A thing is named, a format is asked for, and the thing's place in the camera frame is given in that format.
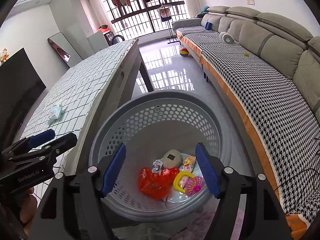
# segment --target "sofa armrest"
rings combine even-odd
[[[182,19],[172,23],[172,29],[176,33],[178,28],[196,27],[201,25],[202,18]]]

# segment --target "gray plastic basket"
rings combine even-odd
[[[113,191],[102,202],[117,214],[140,222],[181,218],[210,197],[204,187],[180,203],[153,200],[138,190],[142,167],[151,168],[154,160],[171,149],[195,155],[199,142],[225,166],[231,159],[229,129],[220,112],[211,110],[197,95],[181,90],[148,93],[117,109],[97,133],[89,165],[97,165],[103,156],[114,154],[121,142],[127,148],[126,160]]]

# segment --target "colorful ball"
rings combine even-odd
[[[180,49],[180,56],[182,57],[188,57],[189,51],[186,48]]]

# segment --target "table leg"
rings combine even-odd
[[[150,77],[149,77],[148,71],[147,71],[146,66],[144,65],[143,61],[141,62],[139,71],[140,71],[140,74],[141,74],[141,76],[142,76],[142,78],[144,80],[144,83],[146,84],[148,92],[154,91],[152,83],[150,81]]]

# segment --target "blue gripper pad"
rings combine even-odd
[[[210,193],[213,194],[215,198],[219,198],[219,178],[216,171],[211,166],[208,157],[209,154],[207,150],[204,148],[204,146],[198,143],[196,146],[196,160],[199,164],[200,170]]]
[[[122,143],[117,152],[115,153],[109,167],[103,175],[102,188],[100,192],[106,196],[113,190],[113,186],[116,183],[122,165],[126,157],[126,148]]]
[[[47,131],[44,131],[42,133],[39,133],[35,136],[33,136],[30,141],[28,142],[28,147],[29,150],[33,149],[33,148],[37,148],[40,145],[45,144],[48,141],[51,141],[54,139],[54,137],[56,136],[54,130],[49,129]]]

